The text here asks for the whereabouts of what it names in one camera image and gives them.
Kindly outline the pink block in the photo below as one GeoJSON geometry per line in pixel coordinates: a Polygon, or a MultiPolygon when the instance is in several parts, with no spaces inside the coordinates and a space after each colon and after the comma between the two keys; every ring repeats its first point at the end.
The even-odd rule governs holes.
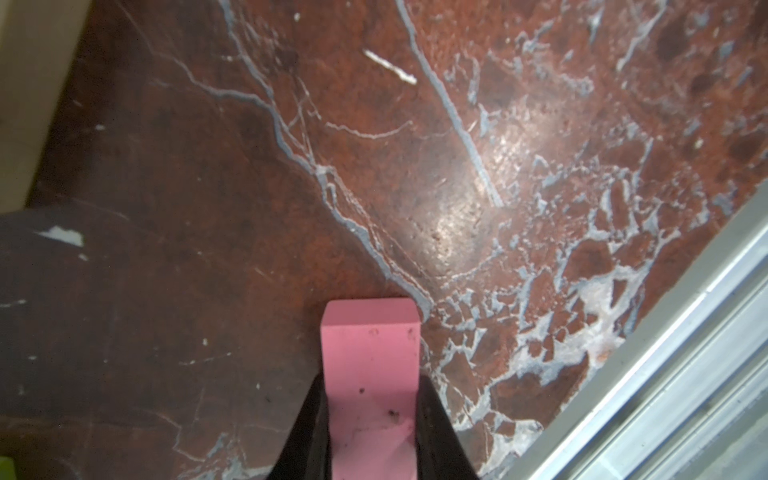
{"type": "Polygon", "coordinates": [[[334,479],[414,479],[420,316],[409,298],[334,300],[321,321],[334,479]]]}

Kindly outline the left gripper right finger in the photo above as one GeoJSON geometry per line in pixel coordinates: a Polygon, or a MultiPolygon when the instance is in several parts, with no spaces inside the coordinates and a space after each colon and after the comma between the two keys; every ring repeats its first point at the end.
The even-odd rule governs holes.
{"type": "Polygon", "coordinates": [[[419,377],[415,427],[419,480],[479,479],[426,375],[419,377]]]}

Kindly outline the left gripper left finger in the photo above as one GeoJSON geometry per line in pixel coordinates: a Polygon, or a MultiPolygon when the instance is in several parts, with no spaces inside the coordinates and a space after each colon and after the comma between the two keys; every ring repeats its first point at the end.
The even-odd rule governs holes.
{"type": "Polygon", "coordinates": [[[267,480],[330,478],[329,408],[324,376],[318,374],[303,401],[267,480]]]}

